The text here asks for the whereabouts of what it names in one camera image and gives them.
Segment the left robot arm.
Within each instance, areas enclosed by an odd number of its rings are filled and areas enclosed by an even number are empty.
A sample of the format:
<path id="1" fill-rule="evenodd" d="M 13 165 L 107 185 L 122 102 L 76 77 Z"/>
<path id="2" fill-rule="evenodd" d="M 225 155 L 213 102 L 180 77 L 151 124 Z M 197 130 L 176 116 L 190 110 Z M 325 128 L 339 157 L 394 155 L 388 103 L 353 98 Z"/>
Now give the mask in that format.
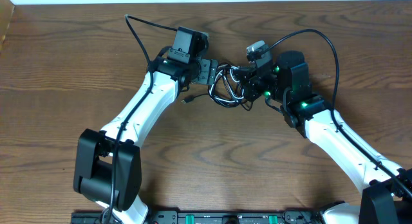
<path id="1" fill-rule="evenodd" d="M 209 35 L 179 27 L 172 46 L 161 49 L 147 66 L 144 81 L 126 107 L 100 131 L 79 137 L 73 189 L 105 208 L 99 223 L 143 223 L 148 206 L 139 198 L 140 148 L 164 110 L 190 83 L 208 84 L 216 60 L 203 56 Z"/>

